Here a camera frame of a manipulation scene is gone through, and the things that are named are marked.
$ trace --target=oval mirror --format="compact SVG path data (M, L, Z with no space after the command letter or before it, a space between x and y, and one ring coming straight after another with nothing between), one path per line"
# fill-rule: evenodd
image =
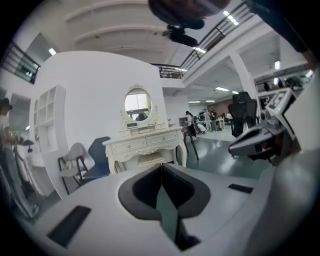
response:
M125 97L124 109L132 120L137 122L146 120L152 110L149 94L140 88L132 89Z

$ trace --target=fluorescent light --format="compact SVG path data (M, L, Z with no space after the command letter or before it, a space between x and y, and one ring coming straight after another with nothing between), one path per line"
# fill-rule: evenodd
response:
M49 53L53 56L53 55L55 55L57 52L56 52L53 48L51 48L51 49L49 49Z
M192 47L192 49L195 49L196 51L201 52L201 53L203 53L203 54L206 53L205 50L202 50L202 49L200 49L200 48L198 48L198 47Z
M313 72L312 70L309 70L309 72L306 73L305 77L306 77L306 78L309 78L309 77L311 77L313 74L314 74L314 72Z
M228 90L228 89L225 89L225 88L222 88L222 87L217 87L216 89L217 89L217 90L220 90L220 91L229 92L229 90Z
M184 71L184 72L187 72L187 71L188 71L187 69L178 68L178 67L176 67L175 70Z
M277 60L275 63L274 63L274 69L276 70L279 70L280 69L280 61Z

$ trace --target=vanity table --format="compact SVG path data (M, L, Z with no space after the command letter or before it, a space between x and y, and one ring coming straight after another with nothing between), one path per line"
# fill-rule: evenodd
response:
M121 124L118 137L103 142L111 174L116 174L118 162L121 171L125 171L124 162L134 156L139 163L152 162L159 150L169 150L177 164L176 147L182 152L182 166L186 167L187 149L184 144L182 127L168 127L161 122L157 105L153 105L147 90L140 84L131 86L125 96L124 108L120 110Z

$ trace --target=black metal railing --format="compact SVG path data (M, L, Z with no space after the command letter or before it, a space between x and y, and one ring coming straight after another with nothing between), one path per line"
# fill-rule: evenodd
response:
M34 84L40 65L21 50L14 42L11 42L1 60L1 67L29 83Z
M206 36L200 41L199 45L197 46L198 48L206 52L210 51L228 34L230 34L232 31L234 31L236 28L238 28L254 16L254 14L250 12L248 6L245 3L241 3L240 5L238 5L234 10L230 12L229 15L236 19L238 25L234 25L234 23L231 22L231 20L226 16L213 29L211 29L208 34L206 34ZM205 54L203 52L193 49L178 68L182 70L189 70L204 55Z
M183 76L184 71L179 66L166 65L166 64L152 64L159 68L161 78L173 78L180 79Z

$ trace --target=blue chair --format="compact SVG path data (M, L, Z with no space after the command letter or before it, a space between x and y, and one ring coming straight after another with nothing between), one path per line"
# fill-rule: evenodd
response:
M105 146L102 145L102 142L108 140L110 140L110 137L96 138L89 147L88 153L94 161L94 166L82 176L86 182L99 179L110 174L109 162L106 157L106 149Z

